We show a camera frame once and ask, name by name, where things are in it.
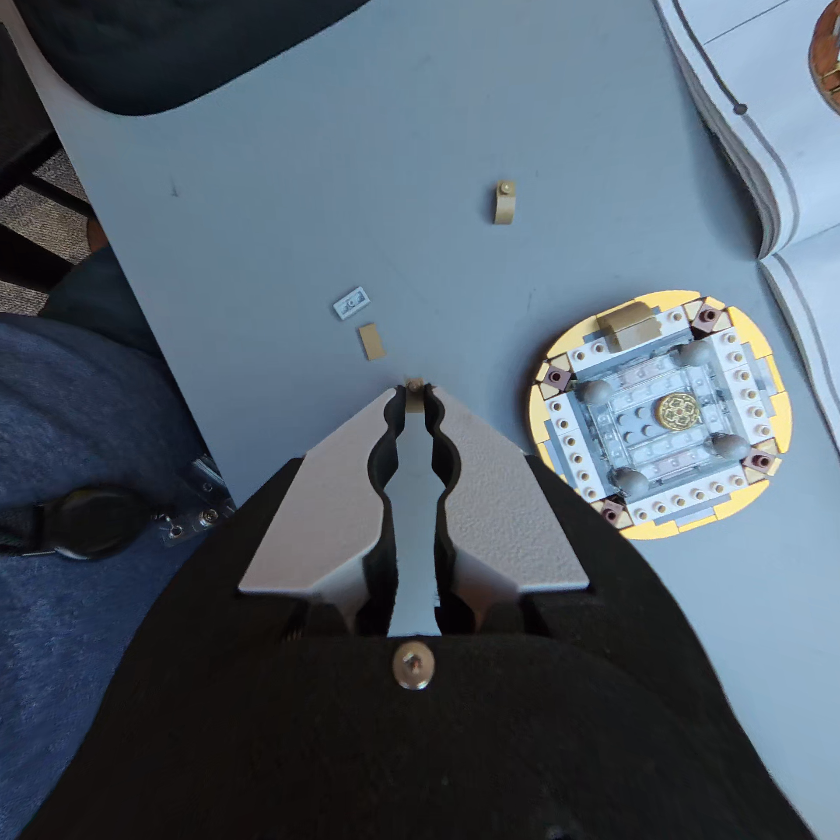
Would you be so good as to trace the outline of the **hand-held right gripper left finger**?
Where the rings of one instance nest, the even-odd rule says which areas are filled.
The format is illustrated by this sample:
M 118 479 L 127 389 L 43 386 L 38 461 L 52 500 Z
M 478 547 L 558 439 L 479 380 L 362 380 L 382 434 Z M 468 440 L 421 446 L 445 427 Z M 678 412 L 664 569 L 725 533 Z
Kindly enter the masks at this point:
M 403 389 L 387 389 L 310 449 L 238 589 L 334 606 L 349 630 L 383 634 L 398 572 L 392 504 Z

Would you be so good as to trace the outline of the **person's blue clothing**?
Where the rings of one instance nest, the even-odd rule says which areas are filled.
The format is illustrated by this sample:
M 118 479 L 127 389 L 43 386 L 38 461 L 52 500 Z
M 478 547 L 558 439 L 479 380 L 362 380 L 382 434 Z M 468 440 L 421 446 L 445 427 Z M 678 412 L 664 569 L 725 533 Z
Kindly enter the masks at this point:
M 176 506 L 204 444 L 165 363 L 75 325 L 2 315 L 2 513 L 115 485 Z M 84 739 L 132 635 L 190 556 L 155 525 L 100 562 L 2 555 L 2 838 Z

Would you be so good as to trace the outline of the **white instruction booklet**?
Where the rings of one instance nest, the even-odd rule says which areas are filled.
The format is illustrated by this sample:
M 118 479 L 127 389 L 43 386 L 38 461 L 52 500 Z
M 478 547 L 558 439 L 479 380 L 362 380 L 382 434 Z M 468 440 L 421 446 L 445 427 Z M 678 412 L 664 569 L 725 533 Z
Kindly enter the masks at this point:
M 839 446 L 839 11 L 657 1 L 700 116 L 752 195 L 758 261 Z

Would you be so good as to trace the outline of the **black chair seat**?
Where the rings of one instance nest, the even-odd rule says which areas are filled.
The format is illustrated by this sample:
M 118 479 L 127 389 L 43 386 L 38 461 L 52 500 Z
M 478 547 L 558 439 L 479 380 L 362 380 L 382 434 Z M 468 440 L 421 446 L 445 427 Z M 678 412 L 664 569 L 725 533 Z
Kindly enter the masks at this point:
M 318 35 L 365 1 L 20 1 L 57 75 L 124 116 L 179 108 Z

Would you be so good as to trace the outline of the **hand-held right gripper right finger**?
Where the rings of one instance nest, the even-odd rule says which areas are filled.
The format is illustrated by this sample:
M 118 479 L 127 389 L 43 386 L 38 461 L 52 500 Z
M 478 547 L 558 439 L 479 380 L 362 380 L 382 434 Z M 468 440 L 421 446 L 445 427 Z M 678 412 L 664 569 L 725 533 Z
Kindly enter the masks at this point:
M 441 634 L 472 634 L 525 595 L 582 592 L 590 579 L 520 449 L 435 385 L 423 390 L 437 500 Z

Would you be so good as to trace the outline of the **black badge reel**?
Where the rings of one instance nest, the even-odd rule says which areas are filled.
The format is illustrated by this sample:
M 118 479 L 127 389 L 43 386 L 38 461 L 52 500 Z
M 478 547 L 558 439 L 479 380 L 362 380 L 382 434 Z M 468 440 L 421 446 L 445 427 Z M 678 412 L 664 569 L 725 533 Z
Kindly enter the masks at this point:
M 133 544 L 160 514 L 161 509 L 137 491 L 82 487 L 57 499 L 3 509 L 1 555 L 105 560 Z

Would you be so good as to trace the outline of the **round tan lego base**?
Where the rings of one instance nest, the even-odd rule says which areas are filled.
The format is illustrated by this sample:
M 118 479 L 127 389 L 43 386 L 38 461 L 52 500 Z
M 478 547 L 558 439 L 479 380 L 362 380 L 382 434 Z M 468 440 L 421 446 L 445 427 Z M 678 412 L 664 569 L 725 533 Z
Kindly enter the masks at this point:
M 630 540 L 729 518 L 769 488 L 791 400 L 740 309 L 657 291 L 565 331 L 528 385 L 542 462 Z

